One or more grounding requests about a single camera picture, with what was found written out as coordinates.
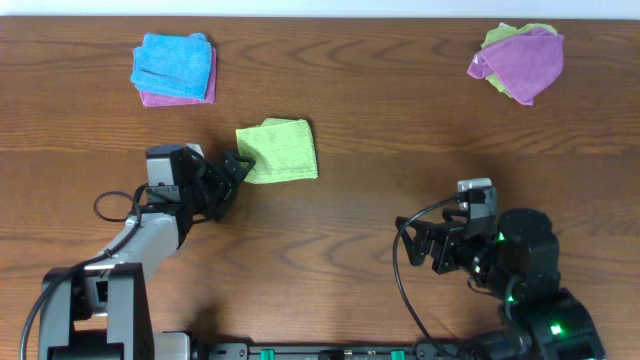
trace green clip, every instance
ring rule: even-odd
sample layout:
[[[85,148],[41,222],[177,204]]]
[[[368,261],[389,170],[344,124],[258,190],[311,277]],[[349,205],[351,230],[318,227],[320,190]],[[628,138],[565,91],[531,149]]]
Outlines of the green clip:
[[[404,351],[394,350],[391,352],[391,360],[404,360]]]
[[[260,360],[273,360],[276,358],[276,352],[273,350],[262,350],[260,352]]]

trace microfiber cloth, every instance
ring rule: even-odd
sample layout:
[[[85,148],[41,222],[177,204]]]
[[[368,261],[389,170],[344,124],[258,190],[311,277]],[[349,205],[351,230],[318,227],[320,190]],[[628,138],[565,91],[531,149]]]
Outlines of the microfiber cloth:
[[[500,23],[497,28],[489,30],[489,32],[487,32],[487,36],[485,37],[484,42],[482,43],[482,45],[480,45],[480,47],[484,49],[491,44],[495,44],[512,36],[528,33],[529,31],[537,28],[547,29],[554,35],[558,34],[558,31],[556,31],[553,26],[547,24],[527,24],[518,29],[505,23]],[[496,89],[498,89],[498,91],[504,93],[509,98],[512,98],[511,94],[509,94],[509,91],[504,87],[504,84],[502,83],[502,81],[500,81],[500,79],[498,79],[498,76],[495,73],[487,76],[486,80],[489,81],[489,83]]]
[[[318,165],[306,120],[266,119],[262,125],[236,130],[238,153],[256,161],[246,182],[268,184],[316,179]]]
[[[133,57],[131,82],[136,89],[204,100],[211,70],[211,44],[204,34],[146,34]]]
[[[479,51],[467,73],[476,79],[495,73],[517,102],[533,105],[533,98],[562,72],[563,41],[562,35],[535,28]]]
[[[211,48],[211,71],[209,72],[209,84],[204,94],[204,100],[186,99],[175,96],[152,94],[140,91],[142,105],[145,107],[213,104],[216,102],[216,49]]]

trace green cloth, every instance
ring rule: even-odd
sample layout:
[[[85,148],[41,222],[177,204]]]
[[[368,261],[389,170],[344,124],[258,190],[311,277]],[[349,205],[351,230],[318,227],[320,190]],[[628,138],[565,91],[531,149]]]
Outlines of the green cloth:
[[[318,178],[316,151],[306,120],[266,119],[236,130],[238,153],[256,161],[246,182],[268,184]]]
[[[545,28],[550,32],[552,32],[554,35],[558,33],[558,31],[556,31],[556,29],[554,29],[553,26],[547,25],[547,24],[527,24],[521,27],[520,29],[513,26],[506,25],[506,24],[500,24],[500,26],[498,26],[497,28],[493,30],[489,30],[489,32],[487,33],[487,36],[484,38],[484,42],[482,43],[482,45],[480,45],[480,47],[484,49],[485,47],[491,44],[495,44],[499,41],[508,39],[516,35],[527,33],[537,28]],[[509,94],[509,91],[504,87],[504,84],[502,84],[502,81],[498,79],[498,75],[493,73],[487,76],[486,79],[487,81],[489,81],[489,83],[491,83],[491,85],[495,86],[495,88],[498,89],[498,91],[500,91],[501,93],[504,93],[510,98],[512,97],[511,94]]]

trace green led light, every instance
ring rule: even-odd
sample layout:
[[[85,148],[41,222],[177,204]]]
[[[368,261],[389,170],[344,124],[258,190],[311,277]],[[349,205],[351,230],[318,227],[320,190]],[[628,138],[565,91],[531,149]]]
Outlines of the green led light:
[[[553,335],[562,334],[562,327],[560,325],[558,325],[558,324],[551,325],[551,333]]]

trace blue cloth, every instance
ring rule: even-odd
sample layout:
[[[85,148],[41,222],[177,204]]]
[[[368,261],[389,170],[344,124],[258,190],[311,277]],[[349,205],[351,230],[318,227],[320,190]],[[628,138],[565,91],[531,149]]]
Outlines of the blue cloth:
[[[133,59],[131,82],[136,89],[204,100],[211,71],[211,44],[204,34],[146,34]]]

